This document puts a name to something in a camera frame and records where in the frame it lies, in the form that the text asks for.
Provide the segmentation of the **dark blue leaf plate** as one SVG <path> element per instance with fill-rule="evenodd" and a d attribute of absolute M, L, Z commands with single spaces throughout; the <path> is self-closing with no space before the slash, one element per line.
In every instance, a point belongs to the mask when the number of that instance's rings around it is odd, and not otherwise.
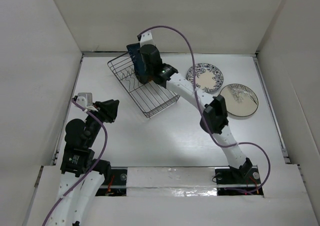
<path fill-rule="evenodd" d="M 146 68 L 140 54 L 140 44 L 133 43 L 126 46 L 130 58 L 133 62 L 135 76 L 141 84 L 148 83 L 148 76 L 146 75 Z"/>

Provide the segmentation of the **blue floral round plate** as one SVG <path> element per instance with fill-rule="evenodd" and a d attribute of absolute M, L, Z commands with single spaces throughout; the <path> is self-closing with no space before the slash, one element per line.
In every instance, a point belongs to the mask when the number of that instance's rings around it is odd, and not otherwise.
<path fill-rule="evenodd" d="M 214 93 L 223 85 L 224 76 L 220 69 L 209 63 L 195 65 L 196 86 L 206 93 Z"/>

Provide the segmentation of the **cream tree pattern plate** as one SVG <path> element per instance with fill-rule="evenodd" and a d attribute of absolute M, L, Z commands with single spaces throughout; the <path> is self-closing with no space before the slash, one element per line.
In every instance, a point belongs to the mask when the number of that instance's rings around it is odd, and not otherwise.
<path fill-rule="evenodd" d="M 237 117 L 251 116 L 259 107 L 255 92 L 243 84 L 226 85 L 219 94 L 225 99 L 227 112 Z"/>

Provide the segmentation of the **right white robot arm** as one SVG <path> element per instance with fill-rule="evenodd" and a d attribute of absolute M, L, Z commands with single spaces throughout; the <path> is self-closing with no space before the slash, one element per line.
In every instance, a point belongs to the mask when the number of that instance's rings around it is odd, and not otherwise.
<path fill-rule="evenodd" d="M 231 133 L 225 99 L 222 96 L 213 97 L 194 87 L 177 69 L 163 63 L 156 46 L 146 44 L 138 52 L 145 64 L 147 76 L 155 84 L 176 93 L 199 110 L 201 128 L 222 148 L 226 156 L 230 183 L 245 183 L 253 165 Z"/>

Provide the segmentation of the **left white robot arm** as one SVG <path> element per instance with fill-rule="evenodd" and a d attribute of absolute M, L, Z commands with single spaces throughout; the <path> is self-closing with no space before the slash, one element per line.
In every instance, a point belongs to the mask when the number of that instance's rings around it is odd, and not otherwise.
<path fill-rule="evenodd" d="M 44 226 L 81 226 L 98 189 L 111 180 L 111 164 L 97 158 L 92 146 L 105 123 L 113 123 L 119 100 L 95 102 L 77 95 L 72 104 L 87 114 L 85 120 L 73 119 L 65 127 L 65 147 L 60 166 L 56 202 L 44 219 Z"/>

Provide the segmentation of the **silver taped front rail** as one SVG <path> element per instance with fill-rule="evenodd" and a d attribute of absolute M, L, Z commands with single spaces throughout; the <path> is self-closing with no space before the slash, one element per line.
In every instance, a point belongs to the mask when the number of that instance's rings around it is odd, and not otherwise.
<path fill-rule="evenodd" d="M 261 179 L 253 167 L 244 179 L 233 178 L 228 167 L 112 168 L 97 196 L 213 197 L 262 196 Z"/>

